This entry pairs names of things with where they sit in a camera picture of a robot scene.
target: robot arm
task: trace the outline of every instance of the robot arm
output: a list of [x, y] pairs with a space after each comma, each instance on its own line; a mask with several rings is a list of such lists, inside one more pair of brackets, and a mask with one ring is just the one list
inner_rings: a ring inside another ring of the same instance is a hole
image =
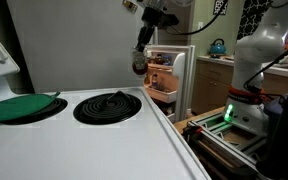
[[[145, 46], [149, 43], [156, 26], [173, 26], [179, 23], [178, 19], [173, 14], [164, 14], [166, 9], [166, 0], [137, 0], [145, 8], [142, 16], [144, 26], [138, 35], [138, 43], [135, 49], [138, 52], [143, 52]], [[193, 0], [172, 0], [179, 6], [188, 6]]]
[[[244, 83], [284, 52], [288, 38], [288, 0], [275, 0], [264, 14], [256, 31], [239, 40], [235, 48], [235, 67], [232, 86], [244, 90]], [[263, 76], [256, 77], [252, 84], [262, 88]]]

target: kitchen cabinet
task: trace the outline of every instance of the kitchen cabinet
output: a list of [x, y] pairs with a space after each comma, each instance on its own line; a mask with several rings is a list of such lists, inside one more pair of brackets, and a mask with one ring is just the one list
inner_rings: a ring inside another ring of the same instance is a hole
[[[233, 66], [197, 60], [191, 109], [202, 114], [225, 105], [233, 78]], [[264, 73], [266, 93], [288, 93], [288, 77]]]

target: patterned wallpaper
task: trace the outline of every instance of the patterned wallpaper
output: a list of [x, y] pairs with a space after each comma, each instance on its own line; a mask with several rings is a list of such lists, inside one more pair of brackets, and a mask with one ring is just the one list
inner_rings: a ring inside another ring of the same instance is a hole
[[245, 0], [237, 40], [253, 34], [271, 0]]

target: food item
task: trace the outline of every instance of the food item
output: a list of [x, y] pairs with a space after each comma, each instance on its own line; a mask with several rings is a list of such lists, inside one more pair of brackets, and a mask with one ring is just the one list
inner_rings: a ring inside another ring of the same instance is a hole
[[157, 74], [154, 72], [152, 76], [152, 88], [157, 90]]
[[162, 65], [164, 63], [164, 60], [162, 59], [162, 55], [161, 54], [157, 54], [157, 56], [155, 58], [155, 63], [156, 64], [160, 64], [160, 65]]
[[147, 73], [145, 74], [144, 84], [150, 84], [150, 78]]

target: teal kettle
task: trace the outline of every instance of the teal kettle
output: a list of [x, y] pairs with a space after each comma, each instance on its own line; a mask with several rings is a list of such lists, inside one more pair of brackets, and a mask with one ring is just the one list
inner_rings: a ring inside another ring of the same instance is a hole
[[209, 54], [225, 54], [226, 48], [224, 46], [223, 39], [216, 39], [212, 44], [209, 51]]

